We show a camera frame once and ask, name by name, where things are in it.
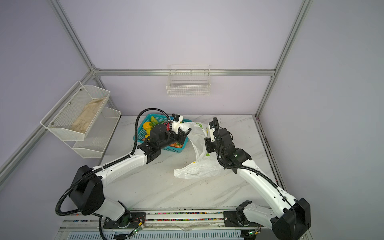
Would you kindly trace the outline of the yellow fake banana bunch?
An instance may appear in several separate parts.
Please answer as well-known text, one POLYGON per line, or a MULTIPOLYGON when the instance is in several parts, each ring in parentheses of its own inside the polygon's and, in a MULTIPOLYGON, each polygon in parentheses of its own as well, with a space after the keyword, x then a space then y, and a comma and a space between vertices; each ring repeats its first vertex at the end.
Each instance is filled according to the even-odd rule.
POLYGON ((150 132, 153 129, 153 125, 151 122, 143 123, 143 129, 146 131, 145 138, 150 136, 150 132))

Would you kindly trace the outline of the white lemon print plastic bag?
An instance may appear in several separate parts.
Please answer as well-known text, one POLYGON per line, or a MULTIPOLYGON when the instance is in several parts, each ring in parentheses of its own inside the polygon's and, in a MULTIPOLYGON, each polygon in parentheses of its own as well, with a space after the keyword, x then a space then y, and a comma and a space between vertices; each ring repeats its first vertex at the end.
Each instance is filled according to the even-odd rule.
POLYGON ((181 123, 180 129, 191 130, 188 134, 195 151, 194 161, 182 169, 174 170, 174 177, 179 179, 201 179, 214 177, 222 172, 222 167, 216 159, 216 153, 208 153, 205 138, 210 138, 209 126, 199 122, 181 123))

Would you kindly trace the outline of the pink fake dragon fruit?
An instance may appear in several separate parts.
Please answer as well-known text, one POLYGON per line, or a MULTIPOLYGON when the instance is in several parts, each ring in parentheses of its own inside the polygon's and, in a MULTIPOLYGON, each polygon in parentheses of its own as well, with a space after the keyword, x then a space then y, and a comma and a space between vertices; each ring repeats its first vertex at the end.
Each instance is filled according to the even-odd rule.
POLYGON ((170 121, 166 122, 165 126, 166 126, 166 129, 168 132, 170 132, 172 130, 172 123, 170 121))

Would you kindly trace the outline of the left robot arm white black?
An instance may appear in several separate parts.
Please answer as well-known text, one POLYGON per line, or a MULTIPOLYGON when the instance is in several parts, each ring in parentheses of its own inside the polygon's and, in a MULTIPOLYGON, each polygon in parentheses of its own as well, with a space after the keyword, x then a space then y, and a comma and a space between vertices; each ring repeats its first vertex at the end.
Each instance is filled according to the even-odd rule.
POLYGON ((114 221, 119 228, 130 225, 134 220, 131 212, 121 201, 106 197, 105 187, 124 174, 152 162, 169 145, 184 144, 191 129, 180 129, 183 120, 183 116, 172 114, 164 124, 155 125, 144 142, 136 145, 134 153, 94 168, 79 168, 68 193, 79 212, 84 216, 103 216, 114 221))

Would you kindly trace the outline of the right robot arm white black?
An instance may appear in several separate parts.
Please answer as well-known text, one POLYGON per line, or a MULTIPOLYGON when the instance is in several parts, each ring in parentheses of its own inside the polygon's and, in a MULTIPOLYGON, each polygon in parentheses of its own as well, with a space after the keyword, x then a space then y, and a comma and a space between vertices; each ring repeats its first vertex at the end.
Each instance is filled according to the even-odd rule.
POLYGON ((206 150, 216 153, 218 163, 246 180, 267 202, 268 208, 244 201, 236 208, 236 221, 242 227, 258 224, 273 231, 279 240, 298 240, 311 227, 311 206, 272 181, 243 149, 237 148, 232 134, 221 128, 216 118, 209 123, 206 150))

